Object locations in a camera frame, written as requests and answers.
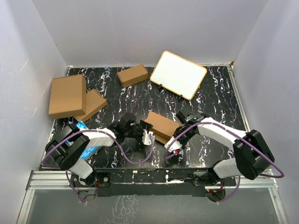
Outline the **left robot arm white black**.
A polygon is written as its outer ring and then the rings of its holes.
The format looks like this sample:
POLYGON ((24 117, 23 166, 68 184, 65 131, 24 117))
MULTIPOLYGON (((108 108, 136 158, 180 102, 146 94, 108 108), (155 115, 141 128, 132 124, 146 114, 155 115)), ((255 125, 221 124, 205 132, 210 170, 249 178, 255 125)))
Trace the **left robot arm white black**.
POLYGON ((81 157, 87 148, 111 147, 116 144, 123 157, 131 164, 139 165, 145 163, 153 152, 155 137, 149 131, 152 125, 144 121, 137 123, 136 116, 125 113, 119 121, 112 123, 103 129, 83 129, 74 124, 68 125, 57 133, 46 145, 46 155, 42 165, 47 168, 59 168, 77 175, 86 186, 92 186, 96 182, 94 168, 81 157), (120 146, 126 138, 132 138, 145 146, 151 146, 149 155, 140 162, 131 161, 120 146))

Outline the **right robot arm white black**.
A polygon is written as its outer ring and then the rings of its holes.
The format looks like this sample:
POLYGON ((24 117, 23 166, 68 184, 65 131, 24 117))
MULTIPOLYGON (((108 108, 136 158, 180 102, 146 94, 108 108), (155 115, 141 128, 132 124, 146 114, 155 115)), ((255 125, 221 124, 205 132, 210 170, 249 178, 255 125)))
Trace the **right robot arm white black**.
POLYGON ((197 134, 209 137, 233 150, 232 159, 216 162, 202 175, 202 178, 209 180, 213 185, 221 184, 225 178, 240 175, 254 180, 275 161, 263 136, 256 130, 237 130, 217 122, 204 113, 194 115, 183 111, 178 112, 176 116, 182 126, 175 130, 164 146, 171 155, 177 155, 197 134))

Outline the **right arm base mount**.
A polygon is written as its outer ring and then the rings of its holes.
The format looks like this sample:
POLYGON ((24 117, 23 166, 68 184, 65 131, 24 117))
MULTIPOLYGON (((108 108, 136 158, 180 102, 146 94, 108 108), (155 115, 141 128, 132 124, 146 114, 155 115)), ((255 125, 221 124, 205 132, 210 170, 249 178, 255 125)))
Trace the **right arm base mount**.
POLYGON ((205 170, 194 171, 188 176, 194 186, 217 186, 225 184, 227 178, 240 176, 236 163, 230 163, 229 160, 217 161, 213 166, 205 170))

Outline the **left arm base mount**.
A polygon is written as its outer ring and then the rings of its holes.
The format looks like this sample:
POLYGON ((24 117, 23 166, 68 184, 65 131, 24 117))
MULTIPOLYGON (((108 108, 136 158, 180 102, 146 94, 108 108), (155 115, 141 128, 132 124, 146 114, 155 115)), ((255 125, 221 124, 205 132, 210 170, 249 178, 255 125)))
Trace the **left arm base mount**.
POLYGON ((107 188, 111 185, 111 174, 93 172, 86 179, 80 178, 78 175, 70 173, 71 183, 76 188, 107 188))

